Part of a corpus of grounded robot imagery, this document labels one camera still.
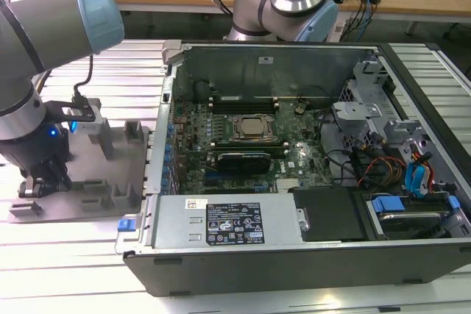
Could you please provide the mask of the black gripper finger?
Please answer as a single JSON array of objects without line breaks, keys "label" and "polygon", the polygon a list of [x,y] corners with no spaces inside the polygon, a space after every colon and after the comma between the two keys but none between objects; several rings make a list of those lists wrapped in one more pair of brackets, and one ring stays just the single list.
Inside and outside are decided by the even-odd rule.
[{"label": "black gripper finger", "polygon": [[50,160],[47,168],[49,171],[47,177],[49,184],[54,184],[58,191],[68,191],[71,189],[72,181],[68,176],[68,169],[65,163]]},{"label": "black gripper finger", "polygon": [[42,184],[32,176],[28,176],[19,186],[18,197],[21,199],[35,199],[42,196]]}]

